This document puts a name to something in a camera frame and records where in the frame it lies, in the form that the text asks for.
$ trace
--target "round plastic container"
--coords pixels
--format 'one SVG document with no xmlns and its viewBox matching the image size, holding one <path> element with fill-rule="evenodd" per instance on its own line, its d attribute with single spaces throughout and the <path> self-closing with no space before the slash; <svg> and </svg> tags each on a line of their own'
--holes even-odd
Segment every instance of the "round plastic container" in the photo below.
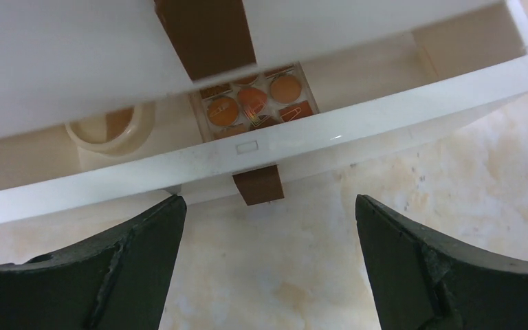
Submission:
<svg viewBox="0 0 528 330">
<path fill-rule="evenodd" d="M 82 149 L 105 155 L 126 155 L 138 149 L 155 124 L 154 104 L 139 104 L 65 125 Z"/>
</svg>

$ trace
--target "storage compartment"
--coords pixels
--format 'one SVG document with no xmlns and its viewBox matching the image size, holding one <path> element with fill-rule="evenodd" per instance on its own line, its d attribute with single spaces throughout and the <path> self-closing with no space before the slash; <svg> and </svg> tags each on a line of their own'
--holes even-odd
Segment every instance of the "storage compartment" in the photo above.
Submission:
<svg viewBox="0 0 528 330">
<path fill-rule="evenodd" d="M 204 142 L 318 113 L 299 64 L 287 65 L 190 94 Z"/>
<path fill-rule="evenodd" d="M 301 67 L 295 66 L 295 71 L 289 74 L 295 74 L 302 80 L 303 97 L 311 104 L 312 113 L 316 114 L 339 111 L 343 107 L 435 83 L 524 55 L 525 47 L 511 12 L 501 3 L 303 62 Z M 257 83 L 270 97 L 270 82 L 274 78 L 266 79 L 261 74 L 258 79 Z M 238 88 L 232 88 L 232 92 L 236 93 Z M 142 108 L 146 111 L 155 112 L 153 130 L 145 143 L 126 155 L 104 155 L 79 148 L 70 140 L 63 125 L 0 139 L 0 190 L 163 153 L 177 152 L 183 155 L 197 152 L 185 148 L 215 139 L 213 134 L 216 133 L 215 129 L 219 129 L 210 126 L 204 112 L 209 103 L 202 101 L 198 95 L 199 92 L 194 92 L 143 104 Z M 278 111 L 283 106 L 275 104 L 272 107 L 269 104 L 267 107 L 266 111 L 282 122 Z M 340 124 L 332 122 L 330 115 L 324 116 L 327 125 L 338 127 Z M 295 126 L 279 124 L 270 129 L 285 127 L 294 129 Z M 234 138 L 221 136 L 217 143 Z M 216 147 L 210 150 L 217 153 Z"/>
</svg>

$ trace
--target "marble surface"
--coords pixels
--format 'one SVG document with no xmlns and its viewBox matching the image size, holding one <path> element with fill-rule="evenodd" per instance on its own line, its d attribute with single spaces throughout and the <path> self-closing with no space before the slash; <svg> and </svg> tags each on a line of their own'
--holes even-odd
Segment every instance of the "marble surface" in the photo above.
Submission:
<svg viewBox="0 0 528 330">
<path fill-rule="evenodd" d="M 436 142 L 286 184 L 284 200 L 247 207 L 236 195 L 193 205 L 160 329 L 379 329 L 357 194 L 528 260 L 528 94 Z M 0 225 L 0 263 L 26 262 L 121 221 Z"/>
</svg>

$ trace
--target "white drawer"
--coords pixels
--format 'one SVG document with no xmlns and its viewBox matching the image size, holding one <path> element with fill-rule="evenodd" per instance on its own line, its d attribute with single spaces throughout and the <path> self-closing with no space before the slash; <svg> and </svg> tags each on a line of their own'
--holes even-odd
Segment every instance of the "white drawer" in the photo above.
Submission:
<svg viewBox="0 0 528 330">
<path fill-rule="evenodd" d="M 318 57 L 499 0 L 242 0 L 256 64 L 196 81 L 154 2 L 1 0 L 0 138 Z M 211 22 L 202 24 L 208 31 Z"/>
<path fill-rule="evenodd" d="M 355 145 L 386 132 L 427 142 L 442 129 L 423 123 L 455 129 L 528 92 L 528 20 L 507 4 L 302 62 L 321 113 L 294 122 L 202 143 L 181 95 L 156 102 L 151 136 L 124 157 L 79 149 L 62 127 L 0 140 L 0 223 L 180 184 L 191 203 L 222 197 L 231 173 L 266 164 L 291 181 L 363 160 Z"/>
</svg>

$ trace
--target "brown cardboard tab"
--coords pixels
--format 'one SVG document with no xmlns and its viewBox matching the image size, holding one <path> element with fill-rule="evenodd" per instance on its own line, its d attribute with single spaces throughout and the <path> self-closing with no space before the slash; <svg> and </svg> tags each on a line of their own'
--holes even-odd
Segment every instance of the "brown cardboard tab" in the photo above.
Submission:
<svg viewBox="0 0 528 330">
<path fill-rule="evenodd" d="M 249 206 L 284 198 L 281 177 L 276 165 L 236 174 L 234 182 Z"/>
<path fill-rule="evenodd" d="M 191 80 L 255 64 L 242 0 L 155 0 L 156 13 Z"/>
</svg>

